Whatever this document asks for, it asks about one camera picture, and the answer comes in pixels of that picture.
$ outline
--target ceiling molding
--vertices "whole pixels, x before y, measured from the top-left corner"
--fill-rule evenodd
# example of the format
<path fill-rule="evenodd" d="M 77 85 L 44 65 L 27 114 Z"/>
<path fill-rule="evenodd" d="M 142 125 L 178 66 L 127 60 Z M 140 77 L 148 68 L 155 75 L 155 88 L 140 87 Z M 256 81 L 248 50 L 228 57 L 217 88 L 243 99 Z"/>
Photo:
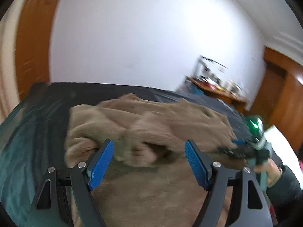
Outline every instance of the ceiling molding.
<path fill-rule="evenodd" d="M 303 65 L 303 29 L 284 0 L 235 0 L 259 28 L 265 45 Z"/>

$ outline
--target dark blue bedsheet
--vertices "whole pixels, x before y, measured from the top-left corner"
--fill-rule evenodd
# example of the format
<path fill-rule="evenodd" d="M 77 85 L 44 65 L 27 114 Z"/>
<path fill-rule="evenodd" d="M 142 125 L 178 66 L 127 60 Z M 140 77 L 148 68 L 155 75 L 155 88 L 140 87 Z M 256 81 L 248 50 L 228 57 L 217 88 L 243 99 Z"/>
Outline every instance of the dark blue bedsheet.
<path fill-rule="evenodd" d="M 158 102 L 185 98 L 226 114 L 238 139 L 250 136 L 232 107 L 207 96 L 148 87 L 94 83 L 35 84 L 0 125 L 0 201 L 17 226 L 24 226 L 35 191 L 47 168 L 65 168 L 64 140 L 69 108 L 115 99 L 127 93 Z"/>

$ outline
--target metal screw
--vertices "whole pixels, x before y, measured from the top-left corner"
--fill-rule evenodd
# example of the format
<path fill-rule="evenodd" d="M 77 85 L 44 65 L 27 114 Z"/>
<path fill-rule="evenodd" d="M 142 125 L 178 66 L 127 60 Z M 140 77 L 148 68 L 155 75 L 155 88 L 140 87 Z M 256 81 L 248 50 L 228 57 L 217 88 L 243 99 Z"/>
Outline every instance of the metal screw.
<path fill-rule="evenodd" d="M 212 163 L 212 165 L 213 165 L 214 167 L 217 167 L 217 168 L 221 167 L 221 163 L 220 163 L 220 162 L 217 162 L 217 161 L 214 161 L 214 162 Z"/>
<path fill-rule="evenodd" d="M 251 171 L 250 171 L 250 168 L 248 168 L 248 167 L 244 167 L 243 168 L 243 171 L 245 171 L 246 173 L 250 173 Z"/>
<path fill-rule="evenodd" d="M 53 173 L 55 171 L 55 168 L 51 166 L 50 168 L 47 169 L 48 173 Z"/>
<path fill-rule="evenodd" d="M 86 163 L 85 162 L 79 162 L 78 163 L 78 167 L 79 168 L 83 168 L 83 167 L 85 167 L 86 166 Z"/>

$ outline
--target brown cloth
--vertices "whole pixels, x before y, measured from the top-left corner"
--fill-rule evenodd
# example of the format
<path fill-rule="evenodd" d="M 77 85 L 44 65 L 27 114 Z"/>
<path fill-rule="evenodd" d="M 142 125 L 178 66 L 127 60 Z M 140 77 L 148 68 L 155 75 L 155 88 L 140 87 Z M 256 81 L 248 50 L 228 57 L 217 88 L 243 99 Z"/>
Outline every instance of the brown cloth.
<path fill-rule="evenodd" d="M 206 191 L 198 186 L 184 157 L 184 143 L 193 139 L 205 152 L 218 146 L 234 147 L 236 138 L 225 115 L 181 100 L 157 103 L 134 94 L 104 101 L 97 106 L 71 108 L 66 137 L 66 164 L 85 161 L 111 139 L 115 159 L 93 198 L 108 227 L 191 226 Z M 243 162 L 224 165 L 241 168 Z M 219 220 L 224 226 L 231 192 Z M 73 202 L 76 227 L 81 220 Z"/>

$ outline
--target desk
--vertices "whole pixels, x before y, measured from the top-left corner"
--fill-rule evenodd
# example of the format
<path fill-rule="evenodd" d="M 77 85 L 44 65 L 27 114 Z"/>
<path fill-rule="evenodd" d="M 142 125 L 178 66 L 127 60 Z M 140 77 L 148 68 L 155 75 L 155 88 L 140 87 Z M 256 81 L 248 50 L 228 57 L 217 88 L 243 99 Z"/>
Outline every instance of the desk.
<path fill-rule="evenodd" d="M 191 81 L 196 87 L 201 89 L 206 96 L 211 96 L 214 98 L 218 98 L 227 104 L 232 105 L 239 113 L 244 113 L 245 106 L 247 104 L 247 100 L 243 97 L 237 97 L 231 94 L 230 92 L 214 90 L 203 84 L 202 81 L 195 80 L 192 77 L 186 77 L 187 80 Z"/>

